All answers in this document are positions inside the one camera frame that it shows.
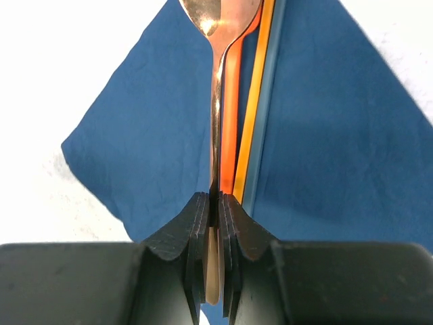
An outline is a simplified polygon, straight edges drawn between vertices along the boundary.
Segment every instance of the blue-gray stick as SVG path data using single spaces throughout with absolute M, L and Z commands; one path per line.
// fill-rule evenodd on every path
M 262 86 L 258 99 L 256 121 L 252 136 L 250 161 L 245 182 L 244 200 L 242 207 L 252 217 L 254 202 L 256 200 L 256 189 L 260 162 L 262 160 L 263 142 L 265 140 L 266 126 L 268 120 L 269 102 L 271 101 L 273 77 L 277 62 L 279 38 L 283 25 L 286 0 L 276 0 L 273 10 L 271 32 L 269 35 L 268 49 L 266 52 L 265 70 L 263 71 Z

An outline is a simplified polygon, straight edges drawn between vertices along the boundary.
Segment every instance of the blue fabric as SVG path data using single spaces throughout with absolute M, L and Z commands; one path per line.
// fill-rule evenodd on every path
M 241 121 L 256 41 L 244 43 Z M 62 144 L 135 241 L 208 190 L 211 63 L 168 0 Z M 255 220 L 286 240 L 433 251 L 433 128 L 338 1 L 288 1 L 268 119 Z M 204 307 L 211 324 L 226 323 L 219 308 Z

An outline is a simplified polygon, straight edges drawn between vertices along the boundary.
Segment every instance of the spoon bowl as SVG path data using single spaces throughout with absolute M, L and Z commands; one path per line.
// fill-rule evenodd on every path
M 210 99 L 210 229 L 208 256 L 204 261 L 206 301 L 216 305 L 224 281 L 219 256 L 218 197 L 221 146 L 221 82 L 227 50 L 256 17 L 262 0 L 179 0 L 189 19 L 212 47 Z

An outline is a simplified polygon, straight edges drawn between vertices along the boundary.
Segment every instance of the rose gold spoon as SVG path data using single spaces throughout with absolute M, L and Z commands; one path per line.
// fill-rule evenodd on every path
M 179 0 L 183 10 L 208 39 L 213 53 L 210 99 L 210 229 L 206 265 L 206 301 L 216 305 L 221 279 L 218 256 L 218 197 L 221 142 L 221 77 L 230 45 L 251 25 L 262 0 Z

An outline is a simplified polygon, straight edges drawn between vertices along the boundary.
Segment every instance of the orange handle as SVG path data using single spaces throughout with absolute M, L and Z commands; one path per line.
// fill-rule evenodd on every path
M 220 190 L 232 194 L 235 179 L 237 110 L 239 106 L 239 83 L 242 45 L 246 36 L 255 31 L 260 23 L 262 8 L 247 31 L 229 48 L 225 59 L 223 134 L 221 139 Z

